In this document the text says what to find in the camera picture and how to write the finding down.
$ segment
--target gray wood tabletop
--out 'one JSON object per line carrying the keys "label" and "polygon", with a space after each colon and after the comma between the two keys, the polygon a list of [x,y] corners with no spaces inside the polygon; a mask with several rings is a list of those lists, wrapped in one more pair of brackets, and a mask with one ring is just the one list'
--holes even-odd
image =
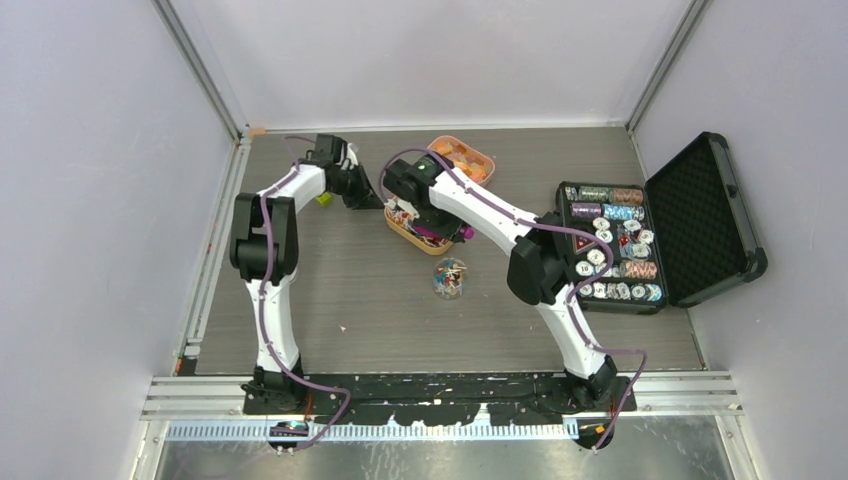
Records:
{"label": "gray wood tabletop", "polygon": [[[359,147],[369,178],[393,153],[456,136],[491,156],[489,190],[524,210],[554,207],[562,180],[642,184],[636,154],[622,128],[370,132],[341,134]],[[307,145],[290,140],[298,153]],[[292,163],[282,135],[254,138],[242,191],[278,180]],[[478,237],[446,255],[468,265],[464,295],[442,300],[432,291],[440,257],[426,255],[386,225],[382,211],[350,211],[340,198],[310,202],[298,215],[300,262],[292,285],[294,333],[311,373],[561,370],[562,358],[535,309],[506,285],[507,257]],[[250,300],[225,260],[218,278],[198,373],[246,373],[257,351]],[[649,369],[698,369],[686,313],[657,315],[588,312],[609,347],[640,347]],[[637,357],[616,358],[633,370]]]}

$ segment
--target yellow-green object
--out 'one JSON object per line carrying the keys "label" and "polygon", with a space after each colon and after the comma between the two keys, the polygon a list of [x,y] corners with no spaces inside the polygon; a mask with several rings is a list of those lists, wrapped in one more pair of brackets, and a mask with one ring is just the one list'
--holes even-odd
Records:
{"label": "yellow-green object", "polygon": [[333,195],[330,192],[324,192],[321,195],[315,197],[315,201],[321,204],[322,207],[326,207],[333,201]]}

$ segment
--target poker chip case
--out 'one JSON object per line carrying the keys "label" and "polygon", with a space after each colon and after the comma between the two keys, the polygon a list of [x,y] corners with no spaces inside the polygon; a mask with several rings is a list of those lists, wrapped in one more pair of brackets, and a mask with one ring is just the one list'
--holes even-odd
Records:
{"label": "poker chip case", "polygon": [[[614,189],[617,192],[623,191],[618,189],[640,190],[643,198],[639,206],[644,209],[644,217],[639,222],[642,229],[649,229],[654,234],[648,245],[648,257],[635,261],[655,263],[656,277],[624,278],[621,265],[632,260],[625,257],[626,247],[620,243],[621,235],[629,233],[623,227],[624,221],[608,220],[609,231],[614,237],[609,246],[615,256],[614,265],[619,267],[616,272],[619,276],[605,277],[598,282],[624,283],[631,291],[635,285],[648,283],[662,289],[662,297],[657,301],[648,301],[647,296],[641,299],[632,296],[629,299],[597,298],[584,292],[584,295],[577,296],[584,310],[653,314],[666,305],[688,308],[741,283],[756,280],[768,267],[765,250],[757,240],[733,173],[728,143],[719,134],[704,132],[699,135],[649,178],[644,188],[562,182],[556,190],[555,200],[564,225],[595,234],[598,229],[589,218],[593,213],[586,210],[586,205],[592,202],[580,194],[582,188],[586,188],[587,194]],[[639,243],[633,241],[634,237],[629,238],[631,241],[625,243]],[[571,281],[577,283],[587,278],[585,270],[589,252],[597,247],[578,245],[574,238],[569,238],[569,245],[569,272]],[[632,247],[626,252],[632,253]]]}

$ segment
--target white backdrop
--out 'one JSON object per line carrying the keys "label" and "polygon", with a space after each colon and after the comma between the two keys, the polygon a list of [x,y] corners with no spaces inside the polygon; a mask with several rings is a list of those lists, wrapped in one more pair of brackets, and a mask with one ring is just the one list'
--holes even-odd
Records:
{"label": "white backdrop", "polygon": [[283,129],[620,124],[688,3],[174,1],[231,110]]}
{"label": "white backdrop", "polygon": [[649,173],[724,134],[769,270],[691,309],[772,476],[845,478],[848,3],[713,2],[636,131]]}
{"label": "white backdrop", "polygon": [[149,0],[0,2],[0,478],[114,480],[232,142]]}

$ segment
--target orange basket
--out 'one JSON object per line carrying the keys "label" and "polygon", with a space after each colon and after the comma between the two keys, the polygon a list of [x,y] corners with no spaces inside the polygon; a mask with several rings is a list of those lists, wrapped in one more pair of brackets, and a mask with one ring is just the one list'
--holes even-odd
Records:
{"label": "orange basket", "polygon": [[[456,137],[443,135],[433,140],[427,148],[453,161],[454,165],[461,168],[463,173],[478,185],[489,183],[495,173],[495,162],[491,158]],[[410,226],[412,217],[408,213],[398,210],[390,211],[388,207],[383,211],[389,227],[425,253],[441,255],[453,246],[453,242],[448,240],[424,237],[412,231]]]}

